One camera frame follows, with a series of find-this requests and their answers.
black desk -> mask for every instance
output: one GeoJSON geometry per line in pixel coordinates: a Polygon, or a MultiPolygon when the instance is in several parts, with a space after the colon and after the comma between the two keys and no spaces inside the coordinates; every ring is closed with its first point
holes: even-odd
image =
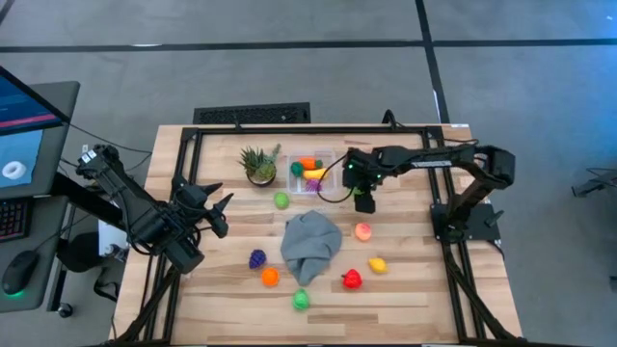
{"type": "MultiPolygon", "coordinates": [[[[79,83],[46,83],[33,85],[31,88],[72,118],[79,83]]],[[[45,238],[60,231],[69,202],[109,224],[121,227],[119,209],[89,193],[66,176],[57,173],[68,128],[69,125],[65,124],[43,130],[32,183],[0,189],[0,200],[51,195],[51,197],[40,197],[35,200],[27,238],[0,243],[0,276],[4,274],[7,265],[15,255],[26,250],[33,250],[45,238]]],[[[40,306],[47,288],[59,238],[60,236],[54,237],[38,249],[39,263],[28,286],[24,289],[23,296],[8,297],[0,291],[0,312],[34,309],[40,306]]],[[[50,310],[56,309],[59,304],[66,276],[64,266],[58,268],[54,276],[51,305],[48,306],[50,310]]]]}

small potted plant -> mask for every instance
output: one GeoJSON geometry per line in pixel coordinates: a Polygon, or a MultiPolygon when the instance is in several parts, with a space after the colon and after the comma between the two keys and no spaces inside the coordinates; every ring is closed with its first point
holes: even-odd
{"type": "Polygon", "coordinates": [[[242,149],[242,161],[239,163],[244,167],[247,178],[257,187],[267,187],[274,182],[277,176],[277,167],[275,162],[281,150],[281,144],[278,144],[272,154],[265,155],[263,149],[246,147],[242,149]]]}

green light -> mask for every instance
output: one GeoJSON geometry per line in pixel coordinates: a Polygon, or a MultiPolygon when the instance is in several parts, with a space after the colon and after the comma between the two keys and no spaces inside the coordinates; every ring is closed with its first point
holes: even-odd
{"type": "Polygon", "coordinates": [[[21,298],[23,296],[23,292],[24,291],[22,290],[22,291],[18,291],[16,293],[14,293],[14,294],[6,294],[6,296],[8,296],[9,298],[12,298],[12,299],[21,298]]]}

gray concrete floor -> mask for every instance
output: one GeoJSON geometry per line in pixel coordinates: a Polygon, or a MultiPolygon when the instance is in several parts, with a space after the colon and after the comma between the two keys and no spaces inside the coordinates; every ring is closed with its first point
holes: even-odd
{"type": "MultiPolygon", "coordinates": [[[[617,37],[609,0],[425,3],[433,40],[617,37]]],[[[0,46],[419,39],[411,0],[16,0],[0,25],[0,46]]],[[[491,199],[506,211],[499,225],[525,336],[613,346],[617,192],[579,200],[570,186],[589,178],[586,167],[617,167],[617,46],[436,54],[451,121],[517,155],[517,182],[491,199]]],[[[79,81],[74,123],[131,147],[150,148],[159,124],[189,123],[206,106],[308,101],[313,122],[377,121],[386,108],[404,122],[438,121],[422,48],[13,53],[0,62],[27,83],[79,81]]],[[[65,157],[95,143],[71,130],[65,157]]],[[[138,181],[146,172],[136,171],[138,181]]],[[[105,340],[114,307],[92,292],[95,276],[69,277],[71,319],[43,309],[0,314],[2,345],[105,340]]]]}

computer mouse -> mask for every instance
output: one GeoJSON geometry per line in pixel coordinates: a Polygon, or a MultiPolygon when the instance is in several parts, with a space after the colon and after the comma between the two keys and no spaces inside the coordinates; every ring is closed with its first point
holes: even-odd
{"type": "Polygon", "coordinates": [[[13,295],[23,290],[28,285],[37,262],[39,262],[39,254],[35,251],[24,251],[13,258],[2,276],[4,292],[13,295]]]}

